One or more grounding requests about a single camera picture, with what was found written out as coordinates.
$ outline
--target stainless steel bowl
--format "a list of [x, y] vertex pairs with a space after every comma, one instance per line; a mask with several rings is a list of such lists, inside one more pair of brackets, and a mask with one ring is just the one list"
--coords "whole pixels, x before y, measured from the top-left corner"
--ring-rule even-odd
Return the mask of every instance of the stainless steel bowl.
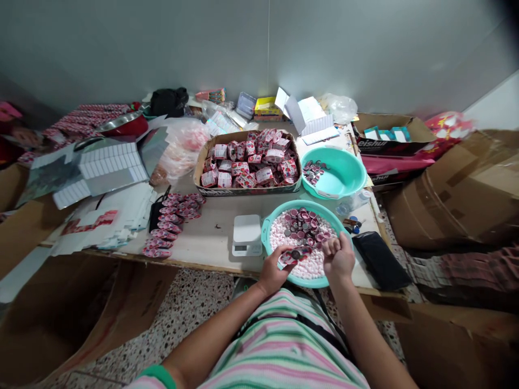
[[140, 111], [126, 113], [126, 114], [119, 116], [118, 118], [115, 118], [114, 120], [111, 120], [111, 121], [103, 124], [102, 126], [96, 128], [96, 131], [102, 133], [102, 132], [114, 130], [118, 127], [121, 127], [123, 124], [129, 123], [132, 120], [137, 119], [140, 115], [142, 115], [142, 112], [140, 112]]

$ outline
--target black smartphone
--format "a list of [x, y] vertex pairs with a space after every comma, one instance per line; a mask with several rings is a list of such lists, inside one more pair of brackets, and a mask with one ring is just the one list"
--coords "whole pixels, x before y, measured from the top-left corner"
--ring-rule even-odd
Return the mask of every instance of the black smartphone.
[[412, 284], [411, 278], [378, 232], [361, 233], [352, 241], [381, 290], [395, 291]]

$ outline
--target gray wall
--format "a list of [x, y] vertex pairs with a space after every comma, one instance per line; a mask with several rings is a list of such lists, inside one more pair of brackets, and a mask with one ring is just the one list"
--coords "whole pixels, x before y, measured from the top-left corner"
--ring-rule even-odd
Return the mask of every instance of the gray wall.
[[226, 86], [463, 111], [519, 69], [490, 0], [3, 0], [0, 97], [65, 114]]

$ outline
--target striped shirt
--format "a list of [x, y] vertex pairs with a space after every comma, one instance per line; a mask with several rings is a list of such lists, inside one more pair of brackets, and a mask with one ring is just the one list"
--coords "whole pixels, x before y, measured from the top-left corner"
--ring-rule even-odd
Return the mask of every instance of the striped shirt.
[[[295, 320], [298, 314], [335, 334], [317, 302], [281, 289], [252, 314], [244, 328], [251, 320], [260, 320], [227, 347], [200, 388], [368, 388], [357, 367]], [[152, 375], [145, 371], [129, 388], [172, 387]]]

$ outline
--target yellow box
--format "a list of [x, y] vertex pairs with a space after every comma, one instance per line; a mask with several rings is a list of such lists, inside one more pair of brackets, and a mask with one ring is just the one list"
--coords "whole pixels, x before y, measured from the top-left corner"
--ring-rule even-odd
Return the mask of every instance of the yellow box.
[[274, 104], [275, 101], [275, 96], [259, 98], [256, 101], [256, 106], [254, 107], [254, 114], [283, 116], [283, 111], [276, 107], [276, 105]]

